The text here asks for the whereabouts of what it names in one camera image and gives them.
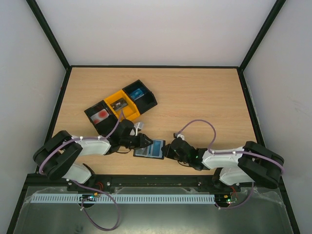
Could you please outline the blue credit card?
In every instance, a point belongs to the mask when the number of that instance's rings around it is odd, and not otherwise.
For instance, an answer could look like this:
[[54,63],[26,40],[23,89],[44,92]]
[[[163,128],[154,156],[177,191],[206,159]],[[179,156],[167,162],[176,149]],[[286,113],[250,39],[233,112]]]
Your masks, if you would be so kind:
[[163,140],[153,140],[153,144],[147,147],[147,157],[162,158]]

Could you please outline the black cage frame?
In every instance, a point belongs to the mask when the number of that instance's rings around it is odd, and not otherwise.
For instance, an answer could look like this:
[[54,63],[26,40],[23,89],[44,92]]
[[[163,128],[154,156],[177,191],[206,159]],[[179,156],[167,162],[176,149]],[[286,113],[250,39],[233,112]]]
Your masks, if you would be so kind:
[[[29,8],[31,9],[33,15],[36,17],[37,22],[39,23],[39,25],[41,26],[42,30],[44,31],[45,35],[47,36],[50,44],[52,45],[53,49],[55,50],[58,58],[60,59],[62,65],[65,68],[65,76],[63,79],[63,83],[60,89],[60,93],[58,96],[58,100],[56,103],[56,106],[54,108],[54,112],[51,118],[51,122],[47,131],[47,135],[46,135],[46,140],[49,139],[49,137],[52,136],[52,131],[54,130],[55,124],[56,124],[56,119],[59,115],[59,111],[60,111],[60,106],[62,104],[63,98],[64,98],[64,94],[65,94],[65,90],[69,81],[69,75],[72,71],[72,68],[74,68],[73,65],[70,65],[61,49],[61,47],[59,46],[48,22],[46,21],[44,14],[42,13],[39,5],[37,4],[37,2],[35,0],[28,0],[27,4],[29,6]],[[251,100],[251,95],[249,92],[249,89],[247,87],[246,84],[246,79],[244,77],[243,71],[246,69],[248,63],[250,62],[251,58],[253,57],[253,55],[255,54],[256,50],[258,49],[259,45],[261,44],[264,36],[266,35],[267,31],[269,30],[269,28],[271,27],[272,23],[274,22],[275,18],[277,17],[278,13],[280,12],[280,10],[282,9],[283,5],[285,4],[284,0],[277,0],[272,9],[270,10],[268,16],[266,17],[263,25],[261,26],[261,29],[259,30],[257,36],[255,37],[252,45],[250,46],[246,56],[244,57],[242,63],[240,66],[235,66],[234,68],[237,70],[238,72],[238,76],[239,76],[239,80],[241,83],[241,87],[242,87],[242,91],[244,94],[244,98],[247,104],[247,108],[249,111],[249,115],[250,115],[250,119],[252,122],[252,126],[253,126],[253,130],[256,136],[256,140],[261,144],[264,145],[264,139],[260,130],[260,126],[258,123],[258,118],[256,117],[256,113],[255,113],[255,109],[254,109],[254,105],[252,104],[252,100]],[[113,68],[204,68],[204,69],[230,69],[232,67],[230,66],[186,66],[186,65],[113,65]],[[287,190],[285,188],[285,184],[284,181],[281,180],[280,184],[282,187],[282,199],[286,205],[286,211],[287,211],[287,215],[288,218],[290,220],[290,225],[292,227],[292,230],[294,231],[295,234],[300,233],[298,224],[296,222],[295,219],[295,215],[293,213],[292,210],[292,206],[287,194]],[[10,221],[10,224],[8,226],[7,229],[7,233],[8,234],[12,234],[14,232],[14,229],[16,228],[16,224],[17,224],[17,220],[21,211],[21,207],[22,207],[22,202],[25,198],[26,195],[26,188],[28,188],[28,184],[24,183],[22,191],[20,193],[19,199],[17,201],[12,219]]]

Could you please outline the black bin right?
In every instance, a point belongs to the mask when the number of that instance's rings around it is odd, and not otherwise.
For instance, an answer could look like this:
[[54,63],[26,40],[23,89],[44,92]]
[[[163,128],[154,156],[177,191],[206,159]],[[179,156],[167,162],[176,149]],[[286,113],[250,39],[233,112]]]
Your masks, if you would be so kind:
[[136,105],[140,114],[157,106],[155,95],[139,79],[127,85],[122,90]]

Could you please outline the black card in bin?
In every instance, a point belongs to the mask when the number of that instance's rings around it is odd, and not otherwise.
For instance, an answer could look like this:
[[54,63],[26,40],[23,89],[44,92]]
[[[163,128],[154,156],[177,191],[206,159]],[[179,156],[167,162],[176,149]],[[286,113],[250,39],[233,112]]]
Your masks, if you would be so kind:
[[128,105],[127,101],[124,99],[124,98],[120,98],[116,101],[114,101],[112,104],[111,104],[111,107],[113,108],[113,110],[115,112],[121,110],[122,108],[126,107]]

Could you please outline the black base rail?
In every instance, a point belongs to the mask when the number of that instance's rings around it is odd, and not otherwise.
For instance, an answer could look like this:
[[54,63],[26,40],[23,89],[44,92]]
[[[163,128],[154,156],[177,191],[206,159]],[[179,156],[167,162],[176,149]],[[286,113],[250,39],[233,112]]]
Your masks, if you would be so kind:
[[[221,185],[214,175],[93,175],[83,185],[111,193],[119,188],[191,188],[197,192],[221,194],[231,192],[232,188],[240,191],[242,187],[250,187],[251,183]],[[23,189],[31,186],[65,187],[68,191],[80,193],[86,191],[70,179],[50,180],[36,173],[27,175]]]

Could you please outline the black leather card holder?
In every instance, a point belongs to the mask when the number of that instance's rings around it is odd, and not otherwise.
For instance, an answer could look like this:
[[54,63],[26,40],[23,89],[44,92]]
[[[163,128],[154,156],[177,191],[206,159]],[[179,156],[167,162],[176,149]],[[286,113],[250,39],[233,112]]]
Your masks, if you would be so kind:
[[134,149],[134,157],[164,159],[162,148],[165,146],[165,140],[153,139],[153,143],[146,148]]

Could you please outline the yellow bin middle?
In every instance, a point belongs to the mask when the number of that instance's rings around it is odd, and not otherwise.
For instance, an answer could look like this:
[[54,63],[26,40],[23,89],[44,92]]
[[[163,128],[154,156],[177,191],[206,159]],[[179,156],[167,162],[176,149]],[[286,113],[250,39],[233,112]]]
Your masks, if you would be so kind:
[[127,120],[134,120],[140,116],[136,104],[123,90],[108,96],[104,101],[116,117],[119,117],[121,113],[123,113],[122,119]]

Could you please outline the black bin left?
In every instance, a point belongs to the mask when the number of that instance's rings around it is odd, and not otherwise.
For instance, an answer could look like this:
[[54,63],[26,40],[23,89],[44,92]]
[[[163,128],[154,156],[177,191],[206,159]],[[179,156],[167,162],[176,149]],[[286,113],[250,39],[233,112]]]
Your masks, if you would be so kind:
[[104,100],[86,109],[84,112],[97,133],[104,137],[113,130],[118,122],[118,117],[116,117]]

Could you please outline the red white card in bin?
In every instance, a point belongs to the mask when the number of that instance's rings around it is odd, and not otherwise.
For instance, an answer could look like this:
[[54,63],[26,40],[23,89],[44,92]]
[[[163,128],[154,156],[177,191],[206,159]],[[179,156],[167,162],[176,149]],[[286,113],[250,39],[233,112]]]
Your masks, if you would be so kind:
[[109,117],[109,113],[106,109],[103,109],[90,117],[91,121],[94,124],[98,124]]

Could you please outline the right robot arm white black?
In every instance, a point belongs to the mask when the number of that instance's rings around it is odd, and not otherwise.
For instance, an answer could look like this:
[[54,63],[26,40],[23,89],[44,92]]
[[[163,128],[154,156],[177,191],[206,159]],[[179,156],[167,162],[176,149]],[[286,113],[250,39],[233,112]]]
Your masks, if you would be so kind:
[[194,148],[178,137],[162,147],[162,152],[197,171],[215,169],[219,174],[213,178],[213,187],[218,191],[249,182],[276,189],[284,172],[284,158],[253,141],[235,149],[213,150]]

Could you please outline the black bin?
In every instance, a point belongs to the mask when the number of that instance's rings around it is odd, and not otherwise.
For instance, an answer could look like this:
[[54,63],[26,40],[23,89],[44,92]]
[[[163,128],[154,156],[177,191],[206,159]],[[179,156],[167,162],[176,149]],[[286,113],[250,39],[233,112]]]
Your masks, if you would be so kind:
[[84,112],[97,133],[104,137],[113,130],[118,122],[118,117],[116,117],[104,100],[86,109]]
[[139,79],[127,85],[122,90],[136,105],[140,114],[157,106],[155,95]]

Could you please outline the blue card in bin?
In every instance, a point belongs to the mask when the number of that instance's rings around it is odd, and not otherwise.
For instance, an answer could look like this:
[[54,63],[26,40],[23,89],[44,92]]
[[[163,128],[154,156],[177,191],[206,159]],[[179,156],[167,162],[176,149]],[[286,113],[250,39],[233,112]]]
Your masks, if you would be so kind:
[[144,92],[140,88],[138,88],[138,89],[136,89],[130,93],[130,97],[132,98],[133,101],[135,101],[135,100],[137,100],[143,96],[144,96]]

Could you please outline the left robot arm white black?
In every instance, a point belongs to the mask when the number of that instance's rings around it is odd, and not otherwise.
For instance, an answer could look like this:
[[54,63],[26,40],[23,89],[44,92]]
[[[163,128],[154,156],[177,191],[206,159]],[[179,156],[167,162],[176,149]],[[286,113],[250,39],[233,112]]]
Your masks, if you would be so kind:
[[120,147],[129,150],[145,148],[153,141],[140,133],[141,122],[134,124],[130,120],[117,121],[107,134],[83,137],[73,136],[62,130],[48,140],[33,155],[39,167],[39,173],[50,180],[61,178],[86,183],[94,172],[86,164],[75,163],[80,156],[109,155]]

